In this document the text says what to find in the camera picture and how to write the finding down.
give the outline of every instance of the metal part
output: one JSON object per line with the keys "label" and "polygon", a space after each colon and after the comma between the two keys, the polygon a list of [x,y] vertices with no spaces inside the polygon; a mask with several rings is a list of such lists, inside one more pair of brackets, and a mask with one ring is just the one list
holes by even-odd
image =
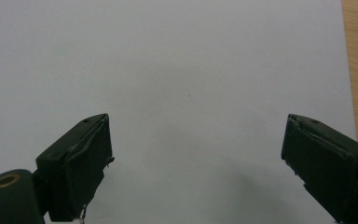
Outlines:
{"label": "metal part", "polygon": [[0,223],[44,223],[47,211],[52,221],[84,219],[113,160],[108,115],[80,121],[36,158],[33,174],[0,175]]}
{"label": "metal part", "polygon": [[358,143],[315,119],[289,115],[282,159],[338,223],[358,224]]}

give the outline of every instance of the white surface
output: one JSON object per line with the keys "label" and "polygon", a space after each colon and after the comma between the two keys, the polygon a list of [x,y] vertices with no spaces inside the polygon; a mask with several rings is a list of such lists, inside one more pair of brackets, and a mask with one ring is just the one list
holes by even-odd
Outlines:
{"label": "white surface", "polygon": [[288,113],[355,135],[340,1],[1,1],[0,173],[103,112],[88,224],[333,223],[280,153]]}

